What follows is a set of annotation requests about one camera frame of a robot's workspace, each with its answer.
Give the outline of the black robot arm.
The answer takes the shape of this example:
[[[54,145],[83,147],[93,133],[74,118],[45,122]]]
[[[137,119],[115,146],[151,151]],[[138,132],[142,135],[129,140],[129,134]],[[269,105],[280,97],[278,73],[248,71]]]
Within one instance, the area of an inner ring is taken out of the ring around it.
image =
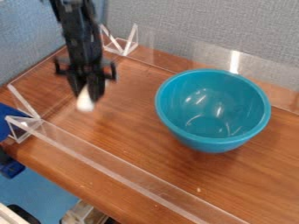
[[[97,102],[106,93],[106,81],[118,80],[117,64],[103,56],[103,45],[93,0],[50,0],[62,26],[69,58],[54,60],[58,75],[66,75],[73,93],[83,89]]]

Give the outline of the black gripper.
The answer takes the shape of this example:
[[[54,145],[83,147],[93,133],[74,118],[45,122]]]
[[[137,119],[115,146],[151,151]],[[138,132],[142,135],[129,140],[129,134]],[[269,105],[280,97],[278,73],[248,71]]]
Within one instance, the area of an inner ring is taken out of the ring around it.
[[[58,75],[66,75],[75,96],[89,83],[89,95],[94,102],[106,93],[106,80],[118,79],[117,64],[105,58],[102,37],[97,26],[65,25],[69,58],[55,59]]]

